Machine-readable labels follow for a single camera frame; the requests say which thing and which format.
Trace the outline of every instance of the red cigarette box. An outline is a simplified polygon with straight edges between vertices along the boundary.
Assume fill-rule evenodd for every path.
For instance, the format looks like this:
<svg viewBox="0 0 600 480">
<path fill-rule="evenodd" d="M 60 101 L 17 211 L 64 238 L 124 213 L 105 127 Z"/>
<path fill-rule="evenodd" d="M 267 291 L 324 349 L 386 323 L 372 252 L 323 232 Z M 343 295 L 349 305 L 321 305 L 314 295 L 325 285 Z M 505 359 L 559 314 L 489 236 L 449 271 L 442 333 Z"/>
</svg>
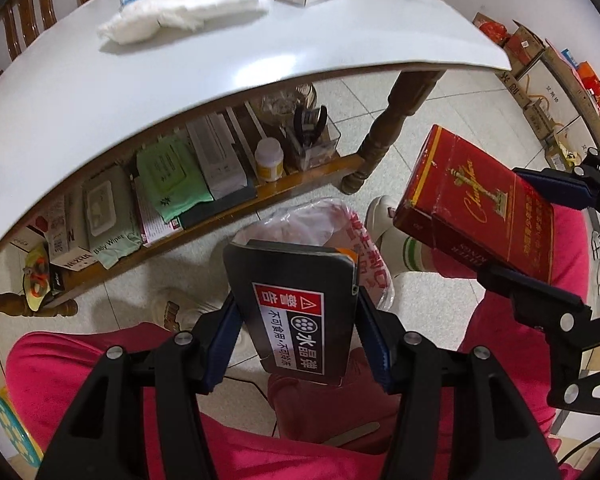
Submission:
<svg viewBox="0 0 600 480">
<path fill-rule="evenodd" d="M 467 267 L 498 261 L 549 282 L 554 208 L 470 142 L 433 126 L 394 226 Z"/>
</svg>

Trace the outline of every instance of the crumpled tissue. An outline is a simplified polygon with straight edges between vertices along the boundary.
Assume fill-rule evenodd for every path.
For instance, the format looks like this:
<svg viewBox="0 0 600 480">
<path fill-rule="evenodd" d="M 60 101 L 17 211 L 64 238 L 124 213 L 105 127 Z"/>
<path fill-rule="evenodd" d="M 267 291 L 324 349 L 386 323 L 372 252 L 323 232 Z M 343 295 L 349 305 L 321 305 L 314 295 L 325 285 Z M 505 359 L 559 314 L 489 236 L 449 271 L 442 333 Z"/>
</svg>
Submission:
<svg viewBox="0 0 600 480">
<path fill-rule="evenodd" d="M 138 43 L 160 27 L 196 30 L 206 20 L 268 9 L 267 0 L 136 0 L 100 25 L 98 35 L 119 44 Z"/>
</svg>

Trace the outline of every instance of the clear plastic container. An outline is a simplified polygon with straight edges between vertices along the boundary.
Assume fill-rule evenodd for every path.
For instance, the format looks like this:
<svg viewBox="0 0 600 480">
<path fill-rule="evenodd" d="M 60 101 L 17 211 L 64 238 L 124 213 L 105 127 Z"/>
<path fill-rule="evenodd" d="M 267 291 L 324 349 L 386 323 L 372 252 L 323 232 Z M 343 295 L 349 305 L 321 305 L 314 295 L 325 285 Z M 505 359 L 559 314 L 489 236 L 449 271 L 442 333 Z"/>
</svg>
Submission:
<svg viewBox="0 0 600 480">
<path fill-rule="evenodd" d="M 300 171 L 306 171 L 329 162 L 335 156 L 340 140 L 340 132 L 333 123 L 327 123 L 318 140 L 308 148 L 302 146 L 298 141 L 292 126 L 287 125 L 283 131 L 291 144 L 294 162 Z"/>
</svg>

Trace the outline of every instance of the wooden table leg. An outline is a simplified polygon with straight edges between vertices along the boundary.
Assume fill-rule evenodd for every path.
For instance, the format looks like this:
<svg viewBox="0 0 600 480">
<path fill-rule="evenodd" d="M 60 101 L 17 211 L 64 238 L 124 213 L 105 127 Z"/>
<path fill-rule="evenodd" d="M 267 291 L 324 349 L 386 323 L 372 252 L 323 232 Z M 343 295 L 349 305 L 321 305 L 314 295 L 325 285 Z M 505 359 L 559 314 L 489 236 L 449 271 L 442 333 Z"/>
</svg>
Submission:
<svg viewBox="0 0 600 480">
<path fill-rule="evenodd" d="M 342 179 L 340 189 L 345 194 L 353 194 L 371 176 L 380 164 L 402 130 L 402 124 L 408 116 L 416 113 L 438 80 L 445 73 L 438 72 L 400 72 L 388 97 L 388 107 L 371 125 L 369 133 L 358 148 L 358 155 L 364 159 L 355 173 Z"/>
<path fill-rule="evenodd" d="M 41 308 L 34 312 L 27 305 L 24 296 L 7 292 L 6 294 L 0 294 L 0 312 L 5 313 L 7 316 L 75 316 L 78 313 L 78 305 L 74 300 L 68 300 L 53 308 Z"/>
</svg>

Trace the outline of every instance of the plastic trash bag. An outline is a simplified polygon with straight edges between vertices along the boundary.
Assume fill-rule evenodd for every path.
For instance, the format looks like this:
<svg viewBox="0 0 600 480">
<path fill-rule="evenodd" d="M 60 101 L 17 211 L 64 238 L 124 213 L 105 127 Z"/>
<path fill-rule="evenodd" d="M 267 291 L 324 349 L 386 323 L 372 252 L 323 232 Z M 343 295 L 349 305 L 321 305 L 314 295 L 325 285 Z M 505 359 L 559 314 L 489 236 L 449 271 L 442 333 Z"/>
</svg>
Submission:
<svg viewBox="0 0 600 480">
<path fill-rule="evenodd" d="M 358 214 L 337 198 L 323 198 L 293 208 L 282 208 L 272 216 L 238 231 L 234 242 L 249 240 L 286 242 L 344 248 L 358 253 L 359 285 L 363 285 L 376 308 L 389 310 L 394 302 L 394 284 L 380 251 L 371 241 Z"/>
</svg>

